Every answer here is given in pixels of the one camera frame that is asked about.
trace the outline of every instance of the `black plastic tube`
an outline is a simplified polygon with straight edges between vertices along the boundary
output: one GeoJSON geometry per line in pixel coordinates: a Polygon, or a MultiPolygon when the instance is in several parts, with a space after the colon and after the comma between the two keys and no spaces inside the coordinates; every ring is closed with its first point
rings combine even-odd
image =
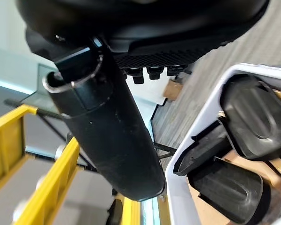
{"type": "Polygon", "coordinates": [[[64,84],[53,73],[43,81],[63,121],[117,191],[142,201],[164,190],[164,173],[150,134],[112,60],[101,56],[95,71],[78,81],[64,84]]]}

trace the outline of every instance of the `white container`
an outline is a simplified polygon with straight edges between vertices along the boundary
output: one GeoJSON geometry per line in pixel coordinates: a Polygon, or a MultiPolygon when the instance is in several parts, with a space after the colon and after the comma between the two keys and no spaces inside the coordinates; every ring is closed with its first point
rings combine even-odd
{"type": "MultiPolygon", "coordinates": [[[[281,87],[281,68],[278,67],[242,63],[230,67],[224,73],[165,171],[171,225],[200,225],[199,216],[190,194],[187,179],[186,177],[179,177],[173,173],[174,164],[181,153],[193,143],[191,137],[197,135],[217,119],[217,114],[221,110],[219,98],[222,85],[232,75],[241,73],[259,75],[266,82],[281,87]]],[[[275,225],[281,225],[281,218],[275,222],[275,225]]]]}

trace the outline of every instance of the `gray floor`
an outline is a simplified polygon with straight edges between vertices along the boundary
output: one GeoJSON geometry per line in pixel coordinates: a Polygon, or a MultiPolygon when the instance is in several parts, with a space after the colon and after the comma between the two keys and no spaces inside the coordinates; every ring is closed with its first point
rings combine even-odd
{"type": "MultiPolygon", "coordinates": [[[[197,62],[178,100],[157,109],[152,121],[156,142],[177,148],[224,71],[242,62],[281,65],[281,0],[272,0],[245,35],[197,62]]],[[[169,160],[163,159],[163,165],[169,160]]]]}

